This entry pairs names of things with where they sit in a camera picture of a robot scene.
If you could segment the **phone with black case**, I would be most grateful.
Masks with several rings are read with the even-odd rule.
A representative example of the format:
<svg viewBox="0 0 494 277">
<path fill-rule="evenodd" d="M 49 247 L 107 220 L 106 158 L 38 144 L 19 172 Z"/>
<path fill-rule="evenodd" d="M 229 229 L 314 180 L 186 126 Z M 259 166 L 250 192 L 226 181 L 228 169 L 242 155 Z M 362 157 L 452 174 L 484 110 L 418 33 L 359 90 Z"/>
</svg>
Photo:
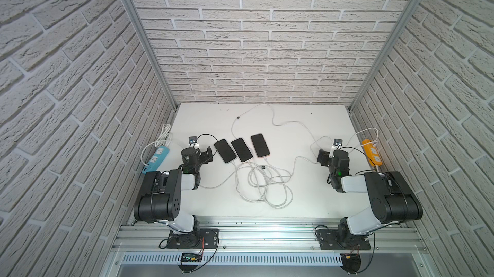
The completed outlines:
<svg viewBox="0 0 494 277">
<path fill-rule="evenodd" d="M 258 158 L 267 157 L 270 155 L 270 150 L 267 146 L 266 140 L 262 134 L 255 134 L 251 136 L 252 144 L 255 153 Z"/>
</svg>

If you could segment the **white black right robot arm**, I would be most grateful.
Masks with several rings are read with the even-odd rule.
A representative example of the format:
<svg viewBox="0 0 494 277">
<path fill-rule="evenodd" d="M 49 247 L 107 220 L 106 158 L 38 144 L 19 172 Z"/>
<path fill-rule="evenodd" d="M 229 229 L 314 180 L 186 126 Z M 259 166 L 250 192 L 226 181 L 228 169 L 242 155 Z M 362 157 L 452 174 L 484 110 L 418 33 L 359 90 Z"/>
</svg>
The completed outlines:
<svg viewBox="0 0 494 277">
<path fill-rule="evenodd" d="M 344 217 L 338 225 L 343 239 L 364 238 L 389 224 L 419 220 L 423 206 L 400 172 L 349 174 L 349 153 L 344 150 L 319 150 L 317 162 L 329 169 L 328 183 L 338 193 L 365 193 L 369 206 L 360 213 Z"/>
</svg>

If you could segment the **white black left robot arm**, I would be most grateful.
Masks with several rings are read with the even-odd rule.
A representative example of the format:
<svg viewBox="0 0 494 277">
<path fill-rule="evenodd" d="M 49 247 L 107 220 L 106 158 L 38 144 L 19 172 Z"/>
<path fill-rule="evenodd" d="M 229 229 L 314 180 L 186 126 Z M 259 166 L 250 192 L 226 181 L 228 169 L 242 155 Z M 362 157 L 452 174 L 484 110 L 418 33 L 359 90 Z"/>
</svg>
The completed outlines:
<svg viewBox="0 0 494 277">
<path fill-rule="evenodd" d="M 178 235 L 199 231 L 197 218 L 181 211 L 181 192 L 198 189 L 201 166 L 213 161 L 213 156 L 210 147 L 204 152 L 185 148 L 177 169 L 146 173 L 133 207 L 135 220 L 164 224 Z"/>
</svg>

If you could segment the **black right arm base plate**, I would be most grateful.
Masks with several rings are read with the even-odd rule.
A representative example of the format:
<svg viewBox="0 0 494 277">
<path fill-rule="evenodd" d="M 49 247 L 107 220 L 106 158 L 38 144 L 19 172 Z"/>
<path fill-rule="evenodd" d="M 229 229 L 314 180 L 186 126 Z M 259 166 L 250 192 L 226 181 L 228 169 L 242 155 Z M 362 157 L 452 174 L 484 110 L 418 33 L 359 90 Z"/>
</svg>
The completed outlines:
<svg viewBox="0 0 494 277">
<path fill-rule="evenodd" d="M 337 229 L 317 229 L 315 233 L 321 250 L 371 250 L 369 239 L 366 236 L 343 234 Z"/>
</svg>

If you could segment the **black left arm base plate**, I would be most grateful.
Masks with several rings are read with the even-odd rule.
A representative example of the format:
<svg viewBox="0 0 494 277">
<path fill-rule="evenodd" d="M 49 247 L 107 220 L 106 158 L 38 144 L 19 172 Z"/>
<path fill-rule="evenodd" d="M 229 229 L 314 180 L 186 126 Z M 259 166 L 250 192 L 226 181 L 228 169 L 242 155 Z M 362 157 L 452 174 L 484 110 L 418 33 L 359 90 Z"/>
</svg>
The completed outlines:
<svg viewBox="0 0 494 277">
<path fill-rule="evenodd" d="M 170 230 L 166 249 L 216 249 L 219 242 L 219 229 L 204 228 L 190 233 L 175 233 Z"/>
</svg>

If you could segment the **phone with light green case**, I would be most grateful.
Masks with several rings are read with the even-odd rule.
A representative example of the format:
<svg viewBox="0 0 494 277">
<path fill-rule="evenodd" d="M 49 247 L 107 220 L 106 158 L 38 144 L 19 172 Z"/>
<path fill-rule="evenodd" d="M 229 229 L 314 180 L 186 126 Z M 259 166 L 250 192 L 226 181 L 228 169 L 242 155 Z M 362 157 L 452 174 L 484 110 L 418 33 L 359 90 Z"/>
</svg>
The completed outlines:
<svg viewBox="0 0 494 277">
<path fill-rule="evenodd" d="M 225 164 L 230 163 L 237 158 L 236 153 L 226 139 L 219 140 L 214 146 Z"/>
</svg>

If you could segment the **phone with pink case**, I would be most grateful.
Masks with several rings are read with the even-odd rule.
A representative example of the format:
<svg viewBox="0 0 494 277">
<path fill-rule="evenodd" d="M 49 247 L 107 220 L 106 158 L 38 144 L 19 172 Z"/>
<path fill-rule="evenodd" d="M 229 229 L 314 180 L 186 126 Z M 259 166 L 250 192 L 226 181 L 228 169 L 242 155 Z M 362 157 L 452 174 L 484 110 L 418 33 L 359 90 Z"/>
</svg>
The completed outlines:
<svg viewBox="0 0 494 277">
<path fill-rule="evenodd" d="M 253 155 L 243 138 L 235 139 L 231 142 L 231 144 L 240 162 L 244 163 L 253 158 Z"/>
</svg>

